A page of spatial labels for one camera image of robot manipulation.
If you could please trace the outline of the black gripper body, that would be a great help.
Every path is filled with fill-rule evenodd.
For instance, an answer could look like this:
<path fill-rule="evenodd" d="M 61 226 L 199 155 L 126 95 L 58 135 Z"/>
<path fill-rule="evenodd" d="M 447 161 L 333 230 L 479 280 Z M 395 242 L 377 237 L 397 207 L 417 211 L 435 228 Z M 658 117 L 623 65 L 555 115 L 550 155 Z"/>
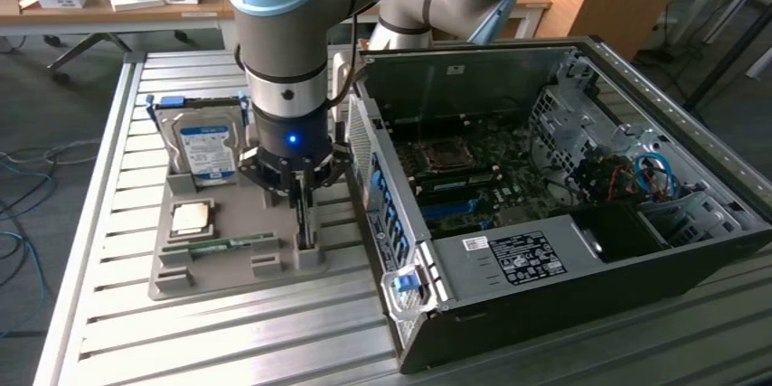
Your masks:
<path fill-rule="evenodd" d="M 282 118 L 255 110 L 259 147 L 286 159 L 294 172 L 303 172 L 307 162 L 319 164 L 333 153 L 329 119 L 325 109 L 299 118 Z"/>

